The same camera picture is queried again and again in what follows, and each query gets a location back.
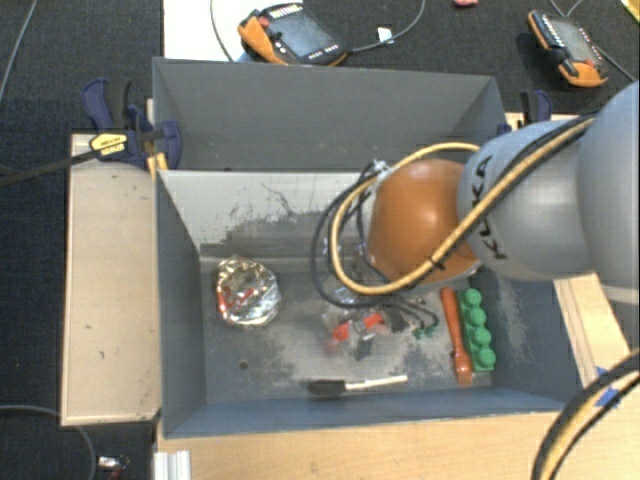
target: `dark floor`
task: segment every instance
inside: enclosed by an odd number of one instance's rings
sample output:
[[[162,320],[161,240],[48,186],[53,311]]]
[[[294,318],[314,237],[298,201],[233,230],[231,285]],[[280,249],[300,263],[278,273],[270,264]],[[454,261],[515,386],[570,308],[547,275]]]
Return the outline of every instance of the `dark floor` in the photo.
[[[0,71],[32,0],[0,0]],[[305,0],[351,45],[375,40],[378,25],[402,28],[419,0]],[[557,0],[567,9],[575,0]],[[602,107],[627,79],[568,90],[527,30],[546,0],[480,0],[458,10],[427,0],[416,28],[392,47],[352,56],[347,67],[495,76],[506,110],[523,89],[543,89],[555,110]],[[620,0],[586,0],[574,13],[600,44],[638,76],[638,25]],[[162,0],[41,0],[0,103],[0,165],[23,170],[68,154],[69,136],[87,128],[79,91],[99,76],[133,80],[131,100],[151,95],[151,58],[162,54]],[[66,175],[0,190],[0,403],[58,407],[64,301]],[[128,478],[147,478],[150,424],[89,429],[97,453],[132,458]],[[0,478],[84,478],[82,441],[46,417],[0,417]]]

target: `black cable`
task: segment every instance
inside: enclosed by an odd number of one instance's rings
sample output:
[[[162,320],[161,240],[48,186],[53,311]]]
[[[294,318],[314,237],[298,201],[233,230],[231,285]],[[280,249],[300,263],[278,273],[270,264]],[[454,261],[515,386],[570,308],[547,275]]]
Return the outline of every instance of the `black cable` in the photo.
[[[640,375],[636,376],[635,380],[630,382],[621,390],[617,391],[615,395],[611,397],[607,401],[606,404],[599,410],[596,414],[594,414],[585,425],[580,429],[580,431],[571,439],[571,442],[567,446],[567,449],[564,451],[560,459],[558,460],[558,464],[551,472],[551,476],[549,480],[553,480],[556,478],[556,475],[560,471],[560,467],[562,466],[564,460],[567,458],[571,450],[578,444],[580,439],[582,439],[589,430],[591,430],[602,418],[604,418],[615,406],[617,406],[620,401],[625,398],[631,391],[633,391],[638,384],[640,384]]]
[[[213,33],[216,36],[216,40],[218,41],[220,48],[222,48],[222,52],[230,62],[235,62],[235,59],[231,56],[231,54],[225,47],[224,43],[222,42],[222,38],[220,37],[220,33],[218,32],[218,27],[216,26],[216,19],[213,14],[213,0],[209,0],[209,16],[211,17],[211,26],[213,27]]]
[[[415,309],[416,311],[420,311],[421,313],[428,315],[432,320],[432,323],[429,327],[437,327],[438,324],[440,324],[440,318],[438,318],[438,315],[436,315],[433,311],[427,309],[427,307],[423,304],[417,304],[411,300],[401,297],[401,305],[403,305],[404,307]]]
[[[556,10],[556,12],[560,14],[560,16],[562,16],[563,18],[568,18],[584,0],[577,0],[576,3],[573,4],[566,13],[563,12],[562,9],[560,9],[560,6],[555,2],[555,0],[548,0],[548,1],[551,4],[551,6]],[[627,77],[632,82],[636,81],[636,78],[631,73],[629,73],[626,69],[624,69],[620,64],[618,64],[618,62],[616,62],[616,60],[613,57],[611,57],[611,55],[605,52],[598,45],[594,44],[594,46],[600,52],[600,54],[609,61],[609,63],[613,67],[615,67],[618,71],[620,71],[625,77]]]
[[[43,174],[49,174],[59,169],[69,169],[74,165],[79,165],[95,158],[95,151],[86,151],[85,153],[81,153],[69,158],[63,158],[62,160],[57,160],[46,165],[41,165],[40,167],[35,167],[34,169],[29,169],[28,171],[14,172],[10,176],[0,178],[0,189],[15,185],[16,183],[20,183],[22,181],[30,180],[32,178],[37,178],[39,176],[42,176]]]
[[[591,384],[585,387],[580,393],[578,393],[565,406],[563,411],[549,428],[547,435],[544,437],[542,444],[540,445],[538,455],[536,456],[534,462],[533,471],[531,473],[532,480],[539,480],[541,478],[544,465],[547,461],[547,455],[552,449],[553,443],[557,440],[558,436],[565,429],[565,427],[571,422],[572,417],[576,413],[576,411],[584,406],[584,404],[589,401],[589,399],[591,399],[596,393],[598,393],[598,391],[607,387],[609,384],[612,384],[618,379],[629,375],[629,373],[634,370],[640,370],[640,355],[638,354],[638,349],[635,349],[629,357],[618,363],[611,370],[599,376]]]
[[[596,114],[597,114],[597,112],[594,111],[594,112],[588,112],[588,113],[583,114],[581,116],[575,117],[575,118],[571,119],[570,121],[567,121],[566,123],[561,124],[557,128],[554,128],[550,132],[545,133],[544,135],[541,135],[540,137],[538,137],[534,141],[532,141],[529,144],[527,144],[527,146],[525,148],[523,148],[521,151],[519,151],[518,154],[516,156],[514,156],[511,159],[511,161],[505,166],[505,168],[502,170],[500,175],[497,177],[496,181],[501,180],[511,169],[513,169],[516,165],[518,165],[522,160],[524,160],[527,156],[529,156],[535,150],[541,148],[542,146],[544,146],[548,142],[552,141],[553,139],[555,139],[561,133],[564,133],[567,130],[570,130],[572,127],[574,127],[576,125],[579,125],[580,123],[583,123],[584,121],[586,121],[587,119],[590,119],[591,117],[595,116]]]
[[[60,414],[53,409],[48,409],[46,407],[38,407],[36,405],[0,405],[0,413],[1,412],[30,412],[36,414],[44,414],[46,416],[53,416],[54,418],[60,418]],[[86,430],[82,427],[71,426],[69,427],[75,430],[82,439],[84,439],[85,444],[87,445],[87,451],[89,452],[90,459],[90,467],[89,467],[89,475],[87,476],[88,480],[93,480],[93,477],[96,475],[96,451],[93,446],[93,442],[87,434]]]
[[[22,29],[20,30],[20,34],[18,34],[18,39],[16,39],[15,44],[13,45],[13,51],[11,52],[11,56],[9,57],[9,62],[7,62],[7,67],[5,69],[4,75],[2,77],[2,83],[0,83],[0,104],[2,104],[2,98],[4,97],[4,91],[7,88],[7,84],[9,83],[9,74],[11,73],[11,69],[13,68],[13,63],[16,60],[16,56],[18,55],[18,49],[20,48],[20,44],[22,43],[22,39],[27,32],[27,28],[29,27],[29,23],[31,23],[31,18],[33,17],[33,13],[36,10],[36,6],[40,0],[33,0],[31,3],[31,8],[29,9],[29,13],[22,24]]]
[[[220,45],[220,48],[222,49],[222,52],[224,53],[225,57],[227,57],[227,59],[230,62],[236,62],[235,59],[231,56],[231,54],[227,50],[227,48],[225,47],[224,43],[222,42],[222,38],[220,37],[220,33],[218,32],[218,27],[216,25],[216,20],[213,12],[213,1],[214,0],[209,0],[209,15],[211,17],[211,26],[213,28],[213,33],[215,34],[216,40],[218,41],[218,44]],[[416,24],[420,21],[420,19],[424,15],[424,10],[426,8],[426,5],[427,5],[427,0],[420,0],[420,9],[418,10],[416,16],[413,18],[413,20],[411,20],[411,22],[405,28],[403,28],[397,34],[393,34],[391,37],[385,39],[384,41],[377,41],[375,43],[366,44],[364,46],[358,46],[357,48],[349,48],[348,50],[349,53],[354,54],[354,53],[362,53],[369,50],[373,50],[374,48],[379,48],[380,46],[389,44],[395,41],[396,39],[399,39],[400,37],[404,36],[405,34],[410,32],[416,26]]]
[[[422,15],[424,14],[424,9],[426,5],[427,5],[427,0],[420,0],[420,9],[418,10],[418,13],[416,14],[416,16],[404,29],[402,29],[397,34],[392,35],[391,37],[385,39],[384,41],[378,41],[378,42],[367,44],[364,46],[359,46],[357,48],[350,48],[349,52],[362,53],[368,50],[373,50],[374,48],[379,48],[380,46],[389,44],[390,42],[395,41],[396,39],[399,39],[400,37],[404,36],[406,33],[411,31],[416,26],[416,24],[420,21],[420,19],[422,18]]]
[[[320,276],[318,274],[318,268],[317,268],[317,265],[316,265],[318,242],[320,240],[320,235],[322,234],[322,230],[323,230],[327,220],[329,220],[330,215],[344,201],[344,199],[358,185],[360,185],[360,183],[364,183],[364,182],[370,180],[371,178],[373,178],[374,176],[375,176],[375,174],[366,175],[366,176],[364,176],[364,178],[362,178],[362,176],[361,176],[358,179],[358,181],[356,181],[355,183],[351,184],[349,187],[344,189],[340,194],[338,194],[338,196],[320,214],[320,217],[318,219],[318,223],[316,225],[316,228],[315,228],[315,230],[313,232],[313,236],[311,238],[311,251],[310,251],[310,255],[309,255],[309,258],[310,258],[309,267],[310,267],[311,280],[313,282],[313,285],[315,286],[316,290],[318,291],[318,293],[320,294],[320,296],[324,300],[326,300],[330,304],[333,304],[334,306],[338,306],[338,307],[343,308],[343,309],[370,308],[371,306],[375,306],[375,305],[379,304],[380,302],[389,299],[388,296],[368,297],[368,298],[360,297],[361,300],[359,302],[344,302],[344,301],[342,301],[342,300],[340,300],[340,299],[338,299],[336,297],[333,297],[331,294],[327,293],[327,291],[324,289],[324,286],[322,285],[322,281],[321,281]]]
[[[553,140],[554,138],[556,138],[557,136],[559,136],[560,134],[570,131],[573,127],[578,126],[580,123],[582,123],[583,121],[585,121],[586,119],[589,119],[591,116],[590,115],[585,115],[585,116],[580,116],[574,120],[569,121],[568,123],[565,123],[561,126],[559,126],[558,128],[555,128],[554,130],[551,130],[550,132],[546,133],[545,135],[543,135],[542,137],[540,137],[539,139],[537,139],[534,142],[534,149],[540,148],[542,147],[544,144],[548,143],[549,141]],[[453,244],[451,245],[451,247],[449,248],[449,250],[447,251],[447,253],[444,255],[443,258],[440,259],[440,261],[437,264],[434,264],[431,269],[429,269],[427,272],[424,273],[424,275],[417,279],[411,286],[409,287],[405,287],[402,288],[396,292],[393,293],[399,293],[400,291],[406,290],[407,288],[412,288],[416,285],[418,285],[419,283],[421,283],[422,281],[424,281],[432,272],[434,269],[438,268],[439,265],[441,265],[442,263],[444,263],[444,261],[446,261],[447,258],[449,258],[451,256],[451,254],[453,254],[454,251],[457,250],[458,247],[460,247],[460,245],[466,241],[467,237],[473,233],[478,226],[480,226],[482,224],[482,222],[484,221],[484,219],[486,218],[486,216],[492,212],[495,207],[504,200],[504,198],[509,195],[519,184],[522,180],[524,180],[533,170],[535,170],[536,168],[538,168],[541,164],[543,164],[544,162],[546,162],[549,158],[551,158],[553,155],[555,155],[556,153],[558,153],[559,151],[561,151],[562,149],[564,149],[565,147],[567,147],[569,144],[572,144],[573,142],[575,142],[576,140],[578,140],[580,137],[582,137],[582,135],[584,134],[584,132],[579,132],[579,133],[575,133],[572,137],[567,138],[567,140],[565,140],[559,147],[557,147],[556,149],[550,151],[549,153],[547,153],[547,155],[541,157],[540,159],[538,159],[536,162],[532,163],[531,165],[528,166],[528,168],[523,171],[520,176],[511,184],[509,185],[502,193],[500,193],[494,201],[492,201],[487,208],[484,209],[484,211],[482,211],[477,219],[473,222],[473,224],[469,227],[469,229],[467,229],[466,233],[464,233],[463,235],[461,235],[455,242],[453,242]],[[526,148],[526,154],[525,153],[519,153],[517,155],[516,158],[521,159],[524,158],[526,156],[528,156],[531,153],[531,148]],[[511,166],[513,164],[513,162],[510,162],[508,164],[508,167]],[[501,179],[502,177],[504,177],[504,175],[508,172],[508,169],[504,169],[502,171],[502,173],[500,174],[500,176],[497,178],[497,180]],[[361,182],[361,183],[355,183],[354,187],[352,188],[352,190],[355,190],[359,185],[361,185],[362,183],[365,183],[367,180]]]

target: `orange device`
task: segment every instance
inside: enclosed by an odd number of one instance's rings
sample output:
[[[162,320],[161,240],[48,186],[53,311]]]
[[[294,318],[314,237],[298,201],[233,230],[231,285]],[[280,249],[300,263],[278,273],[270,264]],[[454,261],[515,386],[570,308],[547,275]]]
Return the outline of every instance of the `orange device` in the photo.
[[[253,11],[238,33],[245,51],[273,64],[335,66],[347,48],[301,3],[280,4]]]
[[[607,81],[604,59],[576,22],[531,11],[529,27],[562,77],[577,87],[598,87]]]

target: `gray box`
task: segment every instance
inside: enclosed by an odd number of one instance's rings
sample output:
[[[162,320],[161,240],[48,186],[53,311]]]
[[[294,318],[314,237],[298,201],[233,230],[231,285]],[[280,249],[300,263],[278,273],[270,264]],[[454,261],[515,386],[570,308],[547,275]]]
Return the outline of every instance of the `gray box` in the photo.
[[[360,361],[324,347],[328,304],[308,273],[319,213],[373,158],[495,136],[493,79],[155,59],[153,97],[156,122],[178,120],[184,138],[180,169],[156,182],[166,437],[558,410],[580,389],[552,284],[482,269],[469,283],[484,295],[498,362],[470,389],[457,387],[444,319],[422,341],[376,338]],[[282,308],[263,329],[216,318],[216,266],[234,253],[278,276]],[[440,311],[437,291],[423,294]],[[399,373],[408,385],[334,400],[303,385]]]

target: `green block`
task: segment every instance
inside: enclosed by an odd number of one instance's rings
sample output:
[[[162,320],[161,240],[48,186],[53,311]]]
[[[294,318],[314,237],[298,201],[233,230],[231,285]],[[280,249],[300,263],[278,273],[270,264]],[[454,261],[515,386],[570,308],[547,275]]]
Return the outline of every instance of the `green block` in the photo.
[[[462,338],[467,352],[471,356],[474,372],[487,372],[494,369],[496,353],[491,348],[491,333],[485,327],[487,314],[480,303],[482,294],[475,288],[456,292]]]

